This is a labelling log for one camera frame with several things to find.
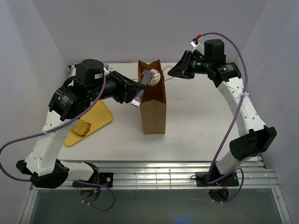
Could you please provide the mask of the brown paper bag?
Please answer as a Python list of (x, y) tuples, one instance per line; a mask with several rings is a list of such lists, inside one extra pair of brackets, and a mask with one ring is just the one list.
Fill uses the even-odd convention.
[(157, 81), (150, 84), (144, 91), (139, 106), (144, 134), (165, 134), (166, 131), (166, 92), (165, 78), (160, 60), (149, 64), (138, 61), (138, 82), (142, 80), (142, 72), (145, 70), (156, 70)]

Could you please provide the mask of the sprinkled chocolate donut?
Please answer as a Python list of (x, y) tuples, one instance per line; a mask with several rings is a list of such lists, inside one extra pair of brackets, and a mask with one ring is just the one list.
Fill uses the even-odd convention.
[(161, 74), (156, 69), (151, 69), (150, 72), (153, 74), (153, 77), (148, 81), (149, 86), (155, 86), (159, 83), (161, 79)]

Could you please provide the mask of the metal serving tongs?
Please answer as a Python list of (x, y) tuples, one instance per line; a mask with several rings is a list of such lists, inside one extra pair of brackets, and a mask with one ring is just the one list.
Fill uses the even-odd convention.
[(154, 72), (151, 70), (144, 70), (142, 72), (142, 81), (141, 84), (143, 85), (143, 87), (137, 91), (135, 97), (133, 98), (133, 100), (131, 101), (131, 105), (135, 106), (135, 107), (139, 107), (141, 104), (141, 100), (142, 97), (144, 95), (144, 91), (147, 87), (148, 82), (153, 78), (154, 76)]

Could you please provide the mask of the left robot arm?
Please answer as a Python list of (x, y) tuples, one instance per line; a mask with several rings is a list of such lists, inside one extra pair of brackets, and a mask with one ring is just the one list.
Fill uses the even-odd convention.
[(65, 162), (57, 158), (65, 139), (75, 123), (98, 100), (113, 98), (118, 103), (130, 103), (146, 89), (117, 71), (105, 74), (104, 64), (85, 59), (75, 65), (74, 76), (58, 88), (49, 103), (42, 132), (30, 155), (16, 164), (30, 176), (38, 188), (55, 189), (65, 181), (82, 181), (88, 186), (99, 182), (98, 168), (88, 162)]

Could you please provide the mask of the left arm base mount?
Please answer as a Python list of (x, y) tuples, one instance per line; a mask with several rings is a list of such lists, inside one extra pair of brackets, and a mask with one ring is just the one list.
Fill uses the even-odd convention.
[(114, 181), (114, 173), (95, 173), (89, 180), (74, 181), (72, 187), (82, 188), (82, 187), (96, 187), (98, 185), (103, 185), (107, 187), (112, 187)]

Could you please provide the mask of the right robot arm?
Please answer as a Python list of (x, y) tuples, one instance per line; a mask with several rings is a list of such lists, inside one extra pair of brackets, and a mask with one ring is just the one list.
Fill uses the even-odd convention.
[(180, 61), (168, 72), (171, 77), (193, 79), (195, 74), (205, 74), (223, 95), (237, 125), (239, 137), (230, 141), (229, 151), (214, 160), (205, 175), (208, 184), (222, 185), (231, 171), (241, 164), (265, 152), (277, 135), (274, 127), (268, 127), (257, 114), (245, 90), (241, 72), (235, 63), (226, 62), (224, 42), (207, 40), (201, 44), (194, 38), (192, 51), (185, 51)]

